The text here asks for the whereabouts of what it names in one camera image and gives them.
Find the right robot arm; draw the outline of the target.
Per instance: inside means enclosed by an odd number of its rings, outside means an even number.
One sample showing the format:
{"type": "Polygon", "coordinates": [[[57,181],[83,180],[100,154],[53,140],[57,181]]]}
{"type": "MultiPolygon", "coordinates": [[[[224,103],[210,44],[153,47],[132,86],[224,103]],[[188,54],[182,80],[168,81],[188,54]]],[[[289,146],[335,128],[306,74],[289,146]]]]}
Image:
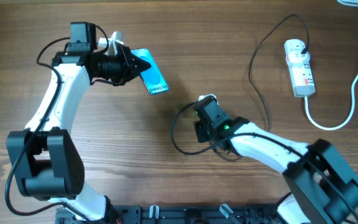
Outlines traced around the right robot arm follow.
{"type": "Polygon", "coordinates": [[[193,109],[199,142],[255,159],[282,174],[290,193],[277,207],[287,223],[342,223],[356,215],[358,175],[328,141],[291,141],[242,117],[230,117],[213,95],[201,96],[193,109]]]}

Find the cyan screen smartphone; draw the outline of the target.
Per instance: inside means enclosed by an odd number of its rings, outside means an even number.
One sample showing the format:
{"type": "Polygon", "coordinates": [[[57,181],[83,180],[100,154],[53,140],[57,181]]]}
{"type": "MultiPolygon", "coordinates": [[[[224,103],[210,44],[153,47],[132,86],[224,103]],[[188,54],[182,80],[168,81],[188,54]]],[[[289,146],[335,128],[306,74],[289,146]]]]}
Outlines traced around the cyan screen smartphone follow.
{"type": "Polygon", "coordinates": [[[140,73],[140,77],[150,95],[156,95],[163,93],[169,90],[169,86],[165,81],[161,71],[159,70],[155,60],[146,48],[143,49],[133,49],[131,53],[136,57],[148,62],[151,67],[146,71],[140,73]]]}

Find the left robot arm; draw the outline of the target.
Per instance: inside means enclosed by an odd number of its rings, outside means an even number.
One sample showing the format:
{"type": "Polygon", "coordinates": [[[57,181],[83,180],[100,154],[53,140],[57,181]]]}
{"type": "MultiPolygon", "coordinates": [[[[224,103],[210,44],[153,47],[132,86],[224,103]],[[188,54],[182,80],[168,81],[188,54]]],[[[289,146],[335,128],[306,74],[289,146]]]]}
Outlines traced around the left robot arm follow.
{"type": "Polygon", "coordinates": [[[123,86],[151,67],[124,45],[120,32],[98,39],[99,31],[90,22],[71,23],[64,49],[46,64],[52,77],[36,114],[6,140],[12,168],[5,191],[16,183],[21,195],[61,206],[78,223],[122,222],[110,199],[85,182],[70,136],[80,101],[96,82],[123,86]]]}

